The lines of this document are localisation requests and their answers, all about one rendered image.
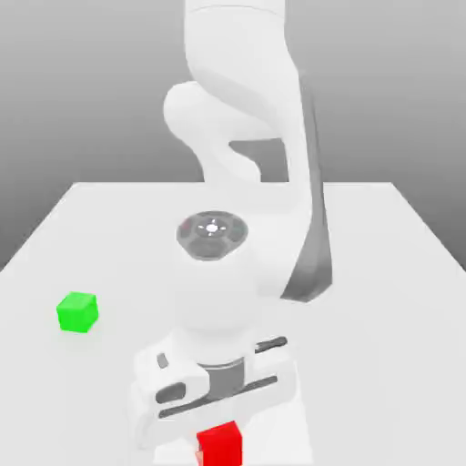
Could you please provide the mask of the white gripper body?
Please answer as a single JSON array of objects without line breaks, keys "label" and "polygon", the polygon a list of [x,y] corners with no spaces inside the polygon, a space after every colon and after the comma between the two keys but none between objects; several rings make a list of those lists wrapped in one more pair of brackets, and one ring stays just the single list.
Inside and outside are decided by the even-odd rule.
[{"label": "white gripper body", "polygon": [[138,418],[158,417],[157,441],[229,420],[244,423],[291,401],[298,390],[295,361],[288,353],[255,353],[221,365],[142,353],[135,361],[133,440]]}]

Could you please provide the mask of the small red cube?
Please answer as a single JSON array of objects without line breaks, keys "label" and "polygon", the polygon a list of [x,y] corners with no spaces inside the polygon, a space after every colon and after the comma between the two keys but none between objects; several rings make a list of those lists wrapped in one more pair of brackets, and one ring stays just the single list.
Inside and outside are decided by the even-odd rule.
[{"label": "small red cube", "polygon": [[197,441],[198,466],[242,466],[243,439],[236,422],[201,431]]}]

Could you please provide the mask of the small green cube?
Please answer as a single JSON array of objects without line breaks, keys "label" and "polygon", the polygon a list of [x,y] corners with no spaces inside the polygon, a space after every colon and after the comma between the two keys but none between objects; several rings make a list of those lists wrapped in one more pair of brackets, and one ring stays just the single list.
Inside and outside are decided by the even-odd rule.
[{"label": "small green cube", "polygon": [[61,330],[87,333],[99,316],[96,295],[69,292],[56,306],[56,313]]}]

